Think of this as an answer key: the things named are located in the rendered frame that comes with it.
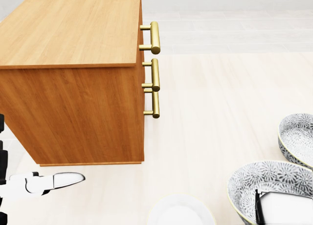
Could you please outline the wooden cabinet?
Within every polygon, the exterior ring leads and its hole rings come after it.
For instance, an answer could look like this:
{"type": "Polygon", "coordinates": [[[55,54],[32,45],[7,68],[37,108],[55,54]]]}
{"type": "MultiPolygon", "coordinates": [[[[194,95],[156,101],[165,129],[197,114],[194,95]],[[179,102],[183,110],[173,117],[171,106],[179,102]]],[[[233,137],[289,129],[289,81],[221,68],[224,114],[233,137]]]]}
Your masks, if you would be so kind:
{"type": "Polygon", "coordinates": [[[41,166],[144,161],[141,0],[25,0],[0,23],[0,113],[41,166]]]}

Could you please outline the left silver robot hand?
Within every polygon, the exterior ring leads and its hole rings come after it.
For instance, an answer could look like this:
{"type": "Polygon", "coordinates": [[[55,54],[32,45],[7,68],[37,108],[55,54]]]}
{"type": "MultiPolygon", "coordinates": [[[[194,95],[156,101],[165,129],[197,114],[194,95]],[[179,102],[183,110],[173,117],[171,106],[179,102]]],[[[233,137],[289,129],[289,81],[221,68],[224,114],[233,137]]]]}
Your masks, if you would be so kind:
{"type": "Polygon", "coordinates": [[[0,140],[0,206],[3,198],[43,196],[51,190],[68,187],[84,181],[84,175],[76,172],[60,172],[41,176],[38,172],[11,175],[6,179],[8,151],[0,140]]]}

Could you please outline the white plate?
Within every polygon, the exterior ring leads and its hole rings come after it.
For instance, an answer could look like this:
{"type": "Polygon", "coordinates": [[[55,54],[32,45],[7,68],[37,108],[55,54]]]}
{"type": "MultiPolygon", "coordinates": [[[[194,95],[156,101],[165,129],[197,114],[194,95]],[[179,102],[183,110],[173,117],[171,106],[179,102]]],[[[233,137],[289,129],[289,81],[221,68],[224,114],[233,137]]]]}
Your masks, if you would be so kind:
{"type": "Polygon", "coordinates": [[[209,208],[185,193],[161,198],[152,207],[146,225],[217,225],[209,208]]]}

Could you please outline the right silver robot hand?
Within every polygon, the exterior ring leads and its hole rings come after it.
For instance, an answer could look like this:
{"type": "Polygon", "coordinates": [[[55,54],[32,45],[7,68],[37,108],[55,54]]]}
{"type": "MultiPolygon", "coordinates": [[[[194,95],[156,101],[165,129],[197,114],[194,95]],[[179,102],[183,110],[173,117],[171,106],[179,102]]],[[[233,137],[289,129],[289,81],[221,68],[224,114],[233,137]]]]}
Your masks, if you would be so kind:
{"type": "Polygon", "coordinates": [[[313,225],[313,197],[255,190],[257,225],[313,225]]]}

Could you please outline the patterned black white bowl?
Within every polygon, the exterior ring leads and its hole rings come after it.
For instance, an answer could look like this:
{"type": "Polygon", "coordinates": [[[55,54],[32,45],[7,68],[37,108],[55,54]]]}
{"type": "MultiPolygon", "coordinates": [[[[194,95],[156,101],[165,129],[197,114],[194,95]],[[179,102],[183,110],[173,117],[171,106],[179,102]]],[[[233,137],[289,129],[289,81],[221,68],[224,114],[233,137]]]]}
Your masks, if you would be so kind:
{"type": "Polygon", "coordinates": [[[227,197],[244,225],[257,224],[255,190],[313,197],[313,171],[277,160],[252,162],[237,169],[227,181],[227,197]]]}
{"type": "Polygon", "coordinates": [[[313,171],[313,114],[289,114],[280,121],[277,131],[283,156],[313,171]]]}

